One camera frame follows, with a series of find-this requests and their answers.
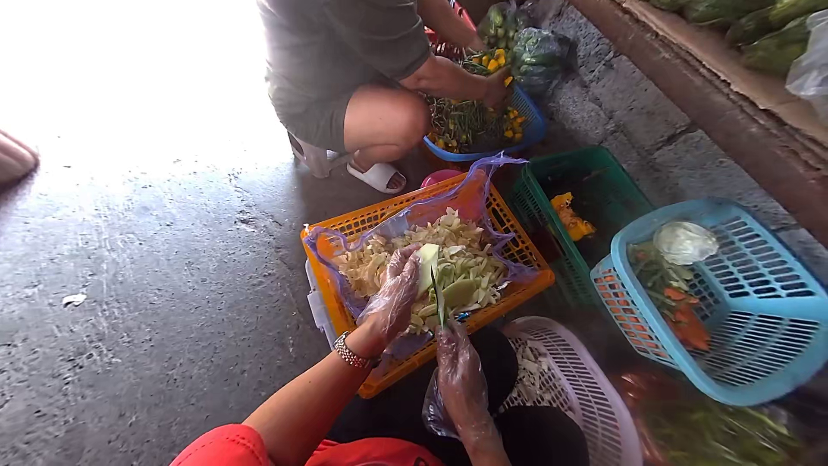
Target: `white slipper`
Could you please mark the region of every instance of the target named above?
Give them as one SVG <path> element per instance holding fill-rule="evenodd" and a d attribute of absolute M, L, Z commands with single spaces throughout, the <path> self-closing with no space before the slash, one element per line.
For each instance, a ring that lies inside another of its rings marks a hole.
<path fill-rule="evenodd" d="M 348 173 L 354 175 L 357 179 L 364 182 L 365 184 L 369 185 L 370 187 L 376 189 L 379 192 L 384 192 L 386 194 L 398 194 L 400 191 L 406 188 L 406 178 L 402 177 L 402 173 L 400 176 L 402 177 L 402 186 L 397 189 L 389 189 L 388 182 L 391 181 L 391 177 L 394 176 L 394 173 L 399 173 L 399 171 L 394 168 L 393 165 L 390 163 L 375 163 L 373 167 L 369 168 L 367 172 L 362 173 L 356 168 L 352 167 L 351 164 L 348 164 Z"/>

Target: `white bag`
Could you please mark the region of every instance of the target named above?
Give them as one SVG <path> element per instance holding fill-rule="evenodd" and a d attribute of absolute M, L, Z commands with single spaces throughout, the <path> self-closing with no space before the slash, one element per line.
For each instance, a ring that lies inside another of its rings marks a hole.
<path fill-rule="evenodd" d="M 785 87 L 814 106 L 823 124 L 828 125 L 828 10 L 810 15 L 808 49 L 797 58 L 787 74 Z"/>

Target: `knee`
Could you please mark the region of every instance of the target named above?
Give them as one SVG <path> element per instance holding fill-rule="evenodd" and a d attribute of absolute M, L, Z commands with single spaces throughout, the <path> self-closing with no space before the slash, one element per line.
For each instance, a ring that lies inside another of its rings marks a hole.
<path fill-rule="evenodd" d="M 411 93 L 405 99 L 402 118 L 399 122 L 400 145 L 406 150 L 416 147 L 422 137 L 428 133 L 431 126 L 431 114 L 426 101 L 420 96 Z"/>

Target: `blue plastic basket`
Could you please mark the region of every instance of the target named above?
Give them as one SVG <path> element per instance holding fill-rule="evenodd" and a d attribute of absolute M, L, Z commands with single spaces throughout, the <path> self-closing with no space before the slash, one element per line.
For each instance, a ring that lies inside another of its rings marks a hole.
<path fill-rule="evenodd" d="M 532 99 L 529 99 L 529 96 L 518 85 L 514 85 L 512 100 L 509 102 L 509 106 L 520 112 L 520 115 L 526 117 L 526 121 L 523 122 L 523 140 L 516 146 L 498 148 L 488 152 L 452 153 L 438 148 L 428 137 L 423 137 L 422 140 L 426 142 L 426 146 L 428 146 L 434 155 L 449 162 L 468 162 L 490 155 L 497 155 L 501 152 L 513 153 L 527 148 L 534 143 L 539 143 L 546 135 L 546 120 L 543 118 L 541 111 L 535 103 L 532 102 Z"/>
<path fill-rule="evenodd" d="M 690 288 L 710 350 L 686 350 L 647 296 L 627 246 L 652 239 L 669 221 L 713 231 L 719 252 L 696 262 Z M 757 405 L 805 383 L 828 360 L 828 295 L 766 227 L 726 199 L 685 201 L 638 218 L 613 238 L 590 272 L 593 285 L 630 344 L 679 369 L 711 398 Z"/>

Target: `red shirt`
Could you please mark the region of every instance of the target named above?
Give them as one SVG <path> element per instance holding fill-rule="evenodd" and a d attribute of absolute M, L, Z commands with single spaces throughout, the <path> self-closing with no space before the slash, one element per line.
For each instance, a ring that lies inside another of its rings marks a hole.
<path fill-rule="evenodd" d="M 262 436 L 252 427 L 230 424 L 201 435 L 171 466 L 269 466 Z M 322 440 L 306 466 L 443 466 L 420 445 L 400 439 L 361 439 L 348 444 Z"/>

